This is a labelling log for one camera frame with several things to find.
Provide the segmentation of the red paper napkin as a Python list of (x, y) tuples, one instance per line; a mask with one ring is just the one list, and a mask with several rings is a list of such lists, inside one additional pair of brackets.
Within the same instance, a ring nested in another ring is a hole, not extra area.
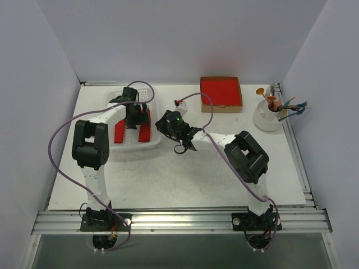
[(148, 119), (145, 123), (141, 124), (140, 130), (139, 130), (139, 139), (138, 141), (140, 143), (148, 143), (150, 142), (151, 137), (151, 115), (150, 110), (147, 112)]

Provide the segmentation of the white plastic perforated basket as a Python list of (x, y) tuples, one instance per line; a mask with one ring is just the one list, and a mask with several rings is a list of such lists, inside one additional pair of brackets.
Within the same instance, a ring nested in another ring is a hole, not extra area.
[[(149, 87), (145, 86), (135, 86), (136, 90), (139, 92), (139, 101), (147, 101), (152, 98), (153, 93)], [(109, 101), (113, 98), (122, 95), (122, 88), (116, 88), (109, 90), (105, 94), (105, 106), (109, 104)], [(114, 143), (114, 127), (109, 127), (109, 131), (111, 130), (112, 133), (109, 133), (109, 146), (111, 150), (117, 151), (132, 151), (132, 150), (144, 150), (149, 149), (157, 145), (161, 138), (160, 134), (155, 127), (155, 122), (159, 119), (160, 113), (158, 105), (156, 104), (156, 100), (153, 99), (151, 102), (147, 103), (147, 107), (150, 110), (151, 115), (151, 137), (150, 142), (148, 143), (140, 143), (139, 139), (139, 130), (140, 126), (137, 126), (137, 129), (127, 129), (125, 130), (125, 136), (123, 143), (115, 144)]]

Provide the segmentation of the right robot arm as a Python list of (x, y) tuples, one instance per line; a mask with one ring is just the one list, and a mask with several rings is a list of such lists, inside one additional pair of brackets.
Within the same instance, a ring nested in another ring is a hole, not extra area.
[(247, 190), (250, 225), (262, 229), (268, 224), (267, 213), (271, 208), (266, 186), (269, 156), (249, 132), (207, 132), (203, 128), (190, 126), (180, 112), (170, 110), (155, 126), (161, 134), (183, 146), (185, 151), (202, 151), (213, 146)]

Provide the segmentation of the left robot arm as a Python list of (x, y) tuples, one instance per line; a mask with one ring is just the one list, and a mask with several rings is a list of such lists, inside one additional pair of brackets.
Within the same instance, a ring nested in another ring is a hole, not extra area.
[(140, 103), (139, 92), (128, 86), (109, 102), (105, 112), (75, 124), (72, 158), (81, 168), (86, 187), (92, 191), (88, 195), (85, 217), (100, 230), (110, 229), (114, 219), (109, 211), (112, 206), (104, 166), (109, 158), (110, 143), (122, 143), (126, 129), (138, 129), (139, 142), (150, 141), (150, 110), (145, 103)]

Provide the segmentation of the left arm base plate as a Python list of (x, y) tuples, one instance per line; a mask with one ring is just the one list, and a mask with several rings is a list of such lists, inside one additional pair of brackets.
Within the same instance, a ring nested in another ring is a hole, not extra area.
[(120, 213), (126, 224), (113, 214), (102, 216), (88, 216), (84, 214), (80, 225), (83, 232), (110, 232), (110, 231), (129, 231), (131, 226), (131, 214)]

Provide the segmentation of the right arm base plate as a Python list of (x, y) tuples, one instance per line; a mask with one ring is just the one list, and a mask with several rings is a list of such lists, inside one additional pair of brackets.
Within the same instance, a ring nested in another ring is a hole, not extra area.
[(231, 218), (234, 231), (266, 231), (268, 229), (274, 230), (277, 214), (272, 212), (257, 216), (252, 212), (233, 213)]

